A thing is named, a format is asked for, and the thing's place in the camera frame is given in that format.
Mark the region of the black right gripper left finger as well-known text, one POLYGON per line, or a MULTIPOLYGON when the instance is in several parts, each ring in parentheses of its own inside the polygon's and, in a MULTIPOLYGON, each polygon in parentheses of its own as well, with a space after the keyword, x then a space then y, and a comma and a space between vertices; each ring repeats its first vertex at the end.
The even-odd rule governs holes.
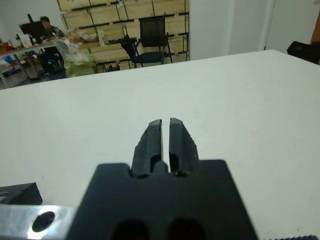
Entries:
POLYGON ((162 120, 157 119, 148 124, 134 149, 131 172, 134 176, 149 176, 162 160, 162 120))

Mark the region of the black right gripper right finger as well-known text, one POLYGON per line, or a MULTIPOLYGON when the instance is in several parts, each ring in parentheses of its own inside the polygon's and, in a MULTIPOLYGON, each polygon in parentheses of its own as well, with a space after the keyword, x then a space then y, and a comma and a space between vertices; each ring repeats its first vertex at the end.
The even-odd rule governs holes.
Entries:
POLYGON ((169 123, 169 164, 173 175, 191 175, 199 161, 197 145, 184 123, 171 118, 169 123))

